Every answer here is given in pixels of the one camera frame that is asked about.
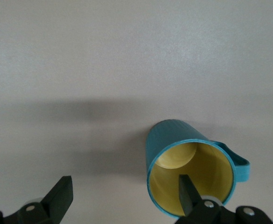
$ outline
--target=blue handle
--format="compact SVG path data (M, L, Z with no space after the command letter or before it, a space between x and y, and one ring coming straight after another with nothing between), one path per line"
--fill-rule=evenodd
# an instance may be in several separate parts
M232 152L231 149L226 146L226 144L218 141L214 141L214 143L221 147L232 159L236 167L236 181L247 181L250 177L250 162L243 157L237 155L236 153Z

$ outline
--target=cup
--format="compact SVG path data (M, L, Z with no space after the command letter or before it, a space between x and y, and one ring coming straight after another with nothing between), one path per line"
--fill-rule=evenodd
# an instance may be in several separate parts
M147 188L153 203L165 214L183 216L179 175L188 174L201 196L223 204L237 182L249 179L250 163L225 144L208 140L181 120L157 123L146 140Z

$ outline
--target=bolt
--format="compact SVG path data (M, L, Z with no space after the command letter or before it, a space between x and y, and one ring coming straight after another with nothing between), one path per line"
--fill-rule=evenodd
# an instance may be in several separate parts
M35 209L35 206L34 205L31 205L29 207L26 208L26 211L32 211Z
M255 212L252 210L252 209L250 209L250 208L244 208L244 212L245 212L245 214L247 214L247 215L249 215L249 216L253 216L253 215L255 215Z
M215 206L211 201L204 202L204 205L208 208L213 208Z

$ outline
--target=screw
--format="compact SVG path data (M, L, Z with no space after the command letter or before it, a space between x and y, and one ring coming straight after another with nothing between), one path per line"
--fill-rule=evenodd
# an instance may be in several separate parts
M249 216L253 216L253 215L255 215L255 212L252 210L252 209L250 209L250 208L244 208L244 212L245 212L245 214L247 214L247 215L249 215Z
M35 206L34 205L31 205L29 207L26 208L26 211L32 211L35 209Z
M208 208L213 208L215 206L211 201L204 202L204 205Z

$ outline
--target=table surface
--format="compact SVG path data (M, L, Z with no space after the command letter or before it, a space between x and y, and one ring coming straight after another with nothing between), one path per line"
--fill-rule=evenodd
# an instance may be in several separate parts
M145 138L181 119L251 162L273 220L273 2L0 1L0 210L73 179L66 223L158 223Z

